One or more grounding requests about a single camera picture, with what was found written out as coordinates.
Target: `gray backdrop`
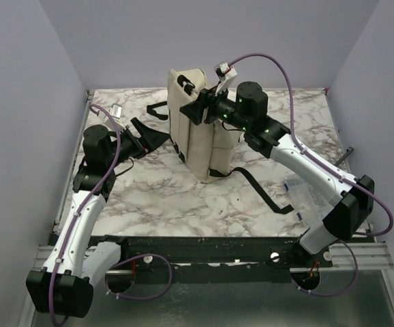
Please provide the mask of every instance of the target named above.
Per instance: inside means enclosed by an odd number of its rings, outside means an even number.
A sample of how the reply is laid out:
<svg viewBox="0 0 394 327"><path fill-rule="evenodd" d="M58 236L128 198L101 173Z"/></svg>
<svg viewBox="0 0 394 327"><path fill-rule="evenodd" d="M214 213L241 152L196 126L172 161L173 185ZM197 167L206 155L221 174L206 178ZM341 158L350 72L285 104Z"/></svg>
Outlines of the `gray backdrop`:
<svg viewBox="0 0 394 327"><path fill-rule="evenodd" d="M267 52L295 87L329 87L378 0L40 0L90 89L164 87L170 68ZM239 80L286 87L265 59Z"/></svg>
<svg viewBox="0 0 394 327"><path fill-rule="evenodd" d="M381 0L330 90L342 142L356 151L357 174L376 181L376 193L394 213L394 0ZM376 205L377 230L387 226ZM394 260L394 230L384 237Z"/></svg>
<svg viewBox="0 0 394 327"><path fill-rule="evenodd" d="M36 0L0 1L0 327L50 233L86 99Z"/></svg>

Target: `bag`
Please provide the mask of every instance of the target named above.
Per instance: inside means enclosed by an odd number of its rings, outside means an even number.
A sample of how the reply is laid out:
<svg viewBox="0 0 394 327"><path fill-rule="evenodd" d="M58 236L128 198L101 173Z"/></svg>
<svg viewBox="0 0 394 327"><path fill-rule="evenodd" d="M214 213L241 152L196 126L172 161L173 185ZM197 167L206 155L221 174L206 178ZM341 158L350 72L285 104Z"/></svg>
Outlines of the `bag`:
<svg viewBox="0 0 394 327"><path fill-rule="evenodd" d="M287 214L293 211L291 205L280 208L258 181L244 168L230 171L230 161L239 141L240 131L228 131L219 121L211 124L194 125L179 109L197 99L202 89L209 89L206 74L201 69L184 72L170 70L168 73L168 97L166 102L147 106L147 113L162 121L170 118L170 138L179 158L188 166L202 183L210 183L240 172L258 192L260 197L275 212ZM168 106L169 115L158 114L154 109Z"/></svg>

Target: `bag strap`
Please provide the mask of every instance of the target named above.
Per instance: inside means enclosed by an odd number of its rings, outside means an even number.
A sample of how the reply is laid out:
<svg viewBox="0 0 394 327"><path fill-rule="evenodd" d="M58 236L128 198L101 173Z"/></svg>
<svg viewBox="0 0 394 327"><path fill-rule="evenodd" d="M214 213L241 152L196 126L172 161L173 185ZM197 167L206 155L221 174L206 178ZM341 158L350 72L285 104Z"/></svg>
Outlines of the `bag strap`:
<svg viewBox="0 0 394 327"><path fill-rule="evenodd" d="M147 105L147 114L158 118L161 121L166 121L168 119L167 114L158 114L155 108L163 107L167 105L167 101L158 102L156 104L149 104Z"/></svg>
<svg viewBox="0 0 394 327"><path fill-rule="evenodd" d="M262 186L259 185L258 181L245 168L242 167L233 168L227 175L222 174L218 170L209 168L209 175L213 177L227 177L230 176L233 172L240 172L249 181L250 185L254 188L254 190L258 192L260 197L265 201L265 203L270 207L270 209L275 213L286 215L287 213L290 213L291 211L294 210L294 208L290 204L288 206L280 208L274 201L272 201L272 199L262 188Z"/></svg>

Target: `marble table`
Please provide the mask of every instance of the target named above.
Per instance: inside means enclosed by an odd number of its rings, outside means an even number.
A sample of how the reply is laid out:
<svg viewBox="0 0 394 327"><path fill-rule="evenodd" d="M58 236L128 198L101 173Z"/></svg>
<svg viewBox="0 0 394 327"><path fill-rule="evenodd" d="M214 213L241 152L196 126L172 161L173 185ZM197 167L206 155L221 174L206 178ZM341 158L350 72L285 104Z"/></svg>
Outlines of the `marble table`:
<svg viewBox="0 0 394 327"><path fill-rule="evenodd" d="M288 92L266 92L268 114L289 125ZM114 103L123 106L121 122L124 125L132 125L130 119L137 117L149 127L168 131L168 121L159 121L145 110L147 104L164 101L166 96L166 89L99 90L95 92L93 103L105 108ZM324 91L296 90L294 105L297 136L331 162L341 157ZM103 119L90 113L87 126L102 122ZM80 148L76 167L82 156ZM128 162L120 165L116 172L129 165ZM242 137L231 163L232 168L237 166L247 168L279 206L290 203L283 182L292 172L251 150ZM71 195L70 190L60 226L67 217ZM135 161L134 168L117 179L93 235L299 236L304 231L295 213L275 214L239 173L214 183L199 183L177 157L171 141L167 141L152 154Z"/></svg>

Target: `wire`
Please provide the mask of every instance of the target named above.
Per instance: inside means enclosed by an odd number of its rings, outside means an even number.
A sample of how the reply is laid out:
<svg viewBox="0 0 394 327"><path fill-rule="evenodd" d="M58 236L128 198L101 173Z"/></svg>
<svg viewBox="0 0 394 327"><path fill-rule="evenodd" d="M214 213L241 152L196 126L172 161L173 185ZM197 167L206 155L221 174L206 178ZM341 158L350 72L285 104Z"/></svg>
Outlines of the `wire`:
<svg viewBox="0 0 394 327"><path fill-rule="evenodd" d="M226 130L226 131L241 131L240 129L237 128L226 128L226 126L224 126L224 122L222 121L222 127Z"/></svg>
<svg viewBox="0 0 394 327"><path fill-rule="evenodd" d="M342 294L344 294L344 293L347 293L348 291L350 291L350 290L354 287L354 285L355 285L355 283L357 282L358 277L359 277L358 261L356 260L356 256L354 255L353 250L348 246L348 244L345 243L343 240L339 240L339 241L340 241L342 244L344 244L344 246L347 248L347 250L349 250L350 254L351 254L352 257L353 257L353 262L354 262L354 275L353 275L353 279L352 279L352 281L350 282L350 284L348 284L346 288L344 288L344 289L342 289L342 290L340 290L340 291L337 291L337 292L333 292L333 293L320 293L320 292L315 292L315 291L311 291L311 290L305 290L304 288L300 287L299 284L297 284L296 281L295 281L294 279L291 279L291 281L294 283L294 285L296 285L297 289L298 289L300 292L303 292L303 293L306 293L306 294L309 294L309 295L314 295L314 296L320 296L320 297L328 298L328 297L339 296L339 295L342 295Z"/></svg>
<svg viewBox="0 0 394 327"><path fill-rule="evenodd" d="M154 253L147 253L147 254L136 255L136 256L134 256L132 258L126 259L126 260L124 260L122 262L119 262L118 264L115 264L111 268L117 268L117 267L119 267L119 266L121 266L123 264L127 264L128 262L131 262L133 260L137 260L137 259L140 259L140 258L143 258L143 257L147 257L147 256L151 256L151 257L155 257L155 258L159 258L159 259L163 260L166 263L167 267L168 267L168 273L169 273L168 282L167 282L166 287L161 292L156 293L155 295L141 296L141 297L126 295L124 293L114 293L114 292L112 292L110 290L109 284L108 284L108 280L106 279L105 280L105 284L106 284L106 287L108 288L108 292L106 294L111 293L111 294L114 294L115 296L118 296L120 298L126 298L128 300L141 300L141 301L153 300L155 298L159 298L160 296L164 295L170 289L170 286L171 286L171 283L172 283L172 268L171 268L170 262L168 262L168 260L165 257L163 257L162 255L154 254Z"/></svg>
<svg viewBox="0 0 394 327"><path fill-rule="evenodd" d="M228 65L230 67L230 66L234 65L235 63L238 63L239 61L241 61L243 59L246 59L246 58L249 58L249 57L264 57L264 58L267 58L267 59L271 60L272 62L274 62L274 64L276 64L276 66L280 69L280 71L284 75L284 78L285 78L285 81L286 81L286 85L288 86L288 92L289 92L289 98L290 98L290 129L291 129L291 138L292 138L292 141L299 148L299 150L302 151L302 153L304 153L306 155L306 157L308 157L316 165L318 165L322 169L326 170L329 174L332 174L333 176L338 178L340 181L345 182L346 184L350 185L351 187L354 187L354 188L358 189L359 191L362 191L367 196L371 197L374 201L376 201L386 211L386 213L387 213L387 215L389 217L389 224L388 224L388 227L385 228L383 231L377 232L377 233L355 232L355 234L356 235L364 235L364 236L382 236L382 235L388 234L392 230L392 228L394 226L394 216L393 216L393 214L391 212L391 209L381 199L379 199L376 195L374 195L372 192L368 191L367 189L363 188L362 186L360 186L360 185L358 185L356 183L353 183L352 181L349 181L348 179L346 179L342 175L338 174L337 172L334 172L332 169L330 169L330 167L324 165L320 160L318 160L311 153L309 153L307 151L307 149L303 148L303 146L301 145L299 140L297 140L297 137L296 137L295 132L294 132L294 95L293 95L293 92L292 92L292 86L291 86L291 82L290 82L290 80L288 78L288 75L287 75L285 69L282 67L282 65L280 65L279 61L277 61L272 56L269 56L267 54L257 53L256 52L256 53L249 53L249 54L246 54L246 55L244 55L242 57L236 58L235 60L229 62Z"/></svg>
<svg viewBox="0 0 394 327"><path fill-rule="evenodd" d="M129 158L129 160L132 162L132 165L129 168L123 170L122 172L119 172L118 174L115 174L115 177L118 177L118 176L121 176L121 175L125 174L126 172L128 172L129 170L131 170L134 167L134 165L135 165L134 160L132 158Z"/></svg>
<svg viewBox="0 0 394 327"><path fill-rule="evenodd" d="M90 104L89 109L90 109L90 111L94 112L96 115L99 115L100 112L103 112L109 118L110 122L112 123L112 126L114 127L114 131L117 135L117 149L119 149L121 147L120 130L118 128L117 123L115 122L113 117L110 115L110 113L106 109L104 109L103 107L99 106L98 104ZM77 208L76 213L74 214L74 216L70 222L67 233L64 236L61 249L58 252L57 261L55 262L55 267L53 268L52 275L50 277L50 285L48 287L48 311L50 313L50 318L52 320L52 323L55 327L62 327L64 325L64 323L66 323L66 321L68 320L68 316L66 316L62 322L57 321L57 318L55 315L55 306L53 303L53 288L55 286L56 275L57 275L57 271L58 271L58 268L60 265L59 261L62 260L62 255L64 254L65 249L67 248L68 242L70 240L70 236L72 234L74 226L76 225L77 219L81 215L83 208L87 205L91 196L99 189L100 186L102 186L104 181L108 178L110 173L114 170L114 167L118 162L118 157L119 157L119 151L115 151L114 159L113 159L108 171L105 173L105 175L102 177L102 179L95 185L95 187L91 190L91 192L89 192L87 197L82 201L80 206Z"/></svg>

